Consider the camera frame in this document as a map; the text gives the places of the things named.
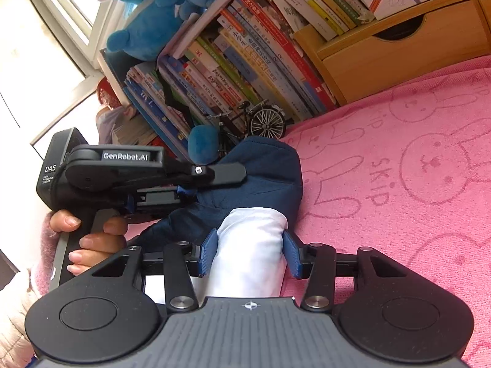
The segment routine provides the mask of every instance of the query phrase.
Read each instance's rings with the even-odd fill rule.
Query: circular pad
[[[99,297],[87,297],[68,303],[60,313],[61,322],[77,331],[92,331],[109,325],[118,311],[114,303]]]

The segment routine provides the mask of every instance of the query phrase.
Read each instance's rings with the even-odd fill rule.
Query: white fabric
[[[234,209],[218,228],[218,250],[206,278],[192,278],[202,302],[215,297],[277,297],[285,274],[286,217],[274,209]],[[147,277],[145,293],[165,303],[164,278]]]
[[[34,355],[25,334],[24,319],[39,295],[34,292],[29,277],[29,270],[23,270],[0,291],[1,368],[24,368]]]

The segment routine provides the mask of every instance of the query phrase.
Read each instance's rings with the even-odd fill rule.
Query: finger
[[[68,255],[68,258],[73,264],[86,265],[87,267],[94,267],[103,260],[107,259],[111,253],[97,252],[95,250],[75,250]]]
[[[121,235],[97,232],[84,236],[80,240],[80,247],[97,252],[116,253],[126,247],[126,239]]]
[[[102,228],[105,233],[111,235],[124,235],[128,231],[128,224],[121,216],[111,217]]]
[[[68,265],[66,269],[73,275],[77,276],[79,274],[82,274],[82,272],[87,271],[89,268],[92,267],[87,267],[86,265],[72,264]]]
[[[72,232],[80,226],[80,219],[68,210],[58,210],[50,219],[50,227],[55,232]]]

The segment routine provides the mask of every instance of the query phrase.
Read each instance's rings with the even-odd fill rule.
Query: navy blue fabric
[[[303,194],[300,159],[296,151],[277,140],[248,137],[218,164],[239,162],[247,178],[236,187],[197,193],[197,202],[176,209],[168,218],[147,228],[131,242],[145,253],[158,252],[169,242],[195,242],[220,227],[231,210],[269,207],[284,214],[293,228]]]

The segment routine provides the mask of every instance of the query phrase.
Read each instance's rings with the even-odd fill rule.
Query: pink sleeve
[[[41,258],[31,272],[31,283],[38,296],[48,293],[53,261],[55,259],[56,245],[59,234],[50,228],[50,219],[53,212],[46,215],[41,227]]]

